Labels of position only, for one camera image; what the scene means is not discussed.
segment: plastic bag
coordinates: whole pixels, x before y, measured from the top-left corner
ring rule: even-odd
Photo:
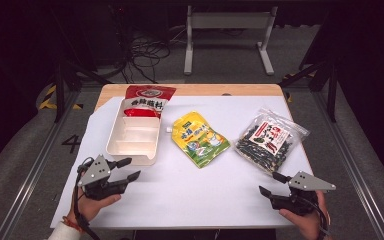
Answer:
[[[262,108],[234,148],[242,157],[272,175],[309,134],[300,125]]]
[[[205,167],[230,147],[229,141],[195,111],[174,122],[171,137],[198,168]]]

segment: red snack bag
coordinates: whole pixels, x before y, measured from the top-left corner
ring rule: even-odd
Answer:
[[[128,117],[161,117],[176,88],[158,85],[131,85],[126,90],[124,114]]]

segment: sleeve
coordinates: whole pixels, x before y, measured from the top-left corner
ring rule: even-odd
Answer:
[[[48,240],[77,240],[80,239],[81,233],[76,229],[59,222],[52,232]]]

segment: white plastic tray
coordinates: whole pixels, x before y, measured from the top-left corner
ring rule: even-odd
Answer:
[[[154,164],[160,123],[157,117],[127,117],[123,100],[114,119],[107,153],[119,160],[131,157],[131,165]]]

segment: hand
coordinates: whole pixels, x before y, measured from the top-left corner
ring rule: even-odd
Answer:
[[[316,191],[317,198],[319,201],[319,207],[328,219],[328,212],[326,208],[326,203],[324,199],[323,192]],[[290,222],[295,224],[301,235],[305,237],[307,240],[315,240],[319,236],[319,226],[320,226],[320,216],[317,211],[313,211],[310,214],[307,214],[305,216],[299,216],[294,214],[293,212],[286,210],[286,209],[280,209],[279,214],[288,219]]]
[[[76,216],[74,214],[74,201],[75,201],[74,195],[75,194],[74,194],[74,190],[73,190],[71,209],[67,215],[67,218],[71,222],[77,224]],[[93,200],[93,199],[90,199],[90,198],[87,198],[86,196],[84,196],[83,190],[81,188],[79,188],[77,196],[80,198],[78,203],[77,203],[79,212],[86,218],[86,220],[88,222],[90,222],[92,219],[94,219],[96,217],[96,215],[98,215],[99,211],[102,208],[107,207],[107,206],[109,206],[109,205],[111,205],[111,204],[113,204],[113,203],[115,203],[121,199],[121,195],[115,194],[115,195],[111,195],[107,198],[104,198],[102,200],[96,201],[96,200]]]

